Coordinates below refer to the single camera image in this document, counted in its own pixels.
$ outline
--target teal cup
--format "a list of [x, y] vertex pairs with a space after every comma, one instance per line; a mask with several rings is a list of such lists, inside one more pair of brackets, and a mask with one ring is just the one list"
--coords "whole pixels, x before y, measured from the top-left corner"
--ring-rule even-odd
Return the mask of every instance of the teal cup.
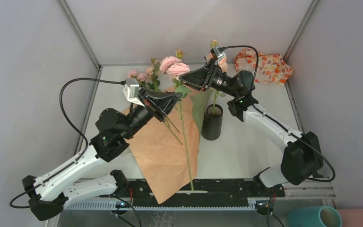
[[333, 207], [317, 206], [292, 210], [287, 215], [290, 227], [342, 227], [340, 214]]

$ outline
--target gray floor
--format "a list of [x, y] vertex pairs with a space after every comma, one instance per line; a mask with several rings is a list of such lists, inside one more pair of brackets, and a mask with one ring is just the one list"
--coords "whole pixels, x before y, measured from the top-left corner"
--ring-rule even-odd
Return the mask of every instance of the gray floor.
[[[320, 200], [276, 201], [275, 214], [288, 227], [286, 217], [290, 210], [322, 205]], [[266, 227], [265, 216], [255, 211], [139, 211], [144, 227]], [[137, 219], [132, 211], [122, 216], [135, 226]], [[109, 210], [65, 210], [60, 216], [60, 227], [129, 227]], [[271, 227], [280, 224], [270, 217]]]

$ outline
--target black vase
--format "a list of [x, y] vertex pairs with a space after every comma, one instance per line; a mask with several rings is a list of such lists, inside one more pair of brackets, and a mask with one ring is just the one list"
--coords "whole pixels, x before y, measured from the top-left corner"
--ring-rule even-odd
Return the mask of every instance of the black vase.
[[218, 139], [222, 129], [223, 109], [220, 105], [216, 104], [215, 115], [213, 115], [212, 107], [213, 105], [207, 107], [202, 124], [201, 134], [207, 140]]

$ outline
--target pink cylinder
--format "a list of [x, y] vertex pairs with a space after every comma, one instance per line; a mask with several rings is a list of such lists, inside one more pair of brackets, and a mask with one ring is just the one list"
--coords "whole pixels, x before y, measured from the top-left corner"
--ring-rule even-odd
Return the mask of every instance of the pink cylinder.
[[342, 216], [342, 227], [363, 227], [363, 210], [337, 210]]

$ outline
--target orange and white floral fabric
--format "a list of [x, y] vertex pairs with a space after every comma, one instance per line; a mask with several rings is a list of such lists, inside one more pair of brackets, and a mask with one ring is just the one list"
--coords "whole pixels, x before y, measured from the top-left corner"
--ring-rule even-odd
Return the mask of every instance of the orange and white floral fabric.
[[[264, 53], [259, 54], [258, 72], [255, 78], [257, 83], [270, 83], [275, 82], [280, 85], [286, 83], [287, 79], [291, 77], [293, 68], [288, 66], [280, 54], [266, 55]], [[255, 68], [255, 62], [257, 56], [252, 49], [243, 49], [236, 56], [234, 63], [236, 71], [248, 70], [253, 71]]]

